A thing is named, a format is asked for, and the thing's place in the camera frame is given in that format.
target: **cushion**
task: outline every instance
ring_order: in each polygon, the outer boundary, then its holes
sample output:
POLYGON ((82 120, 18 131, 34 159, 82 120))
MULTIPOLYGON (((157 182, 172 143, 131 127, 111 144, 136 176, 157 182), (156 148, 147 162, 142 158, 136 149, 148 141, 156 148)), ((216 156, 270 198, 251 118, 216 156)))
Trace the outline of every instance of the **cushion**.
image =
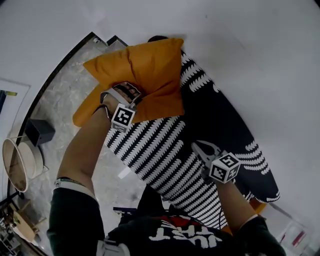
POLYGON ((169 38, 128 46, 103 54, 83 66, 99 82, 73 115, 81 127, 99 106, 99 94, 121 82, 129 82, 142 93, 133 123, 184 114, 180 93, 180 38, 169 38))

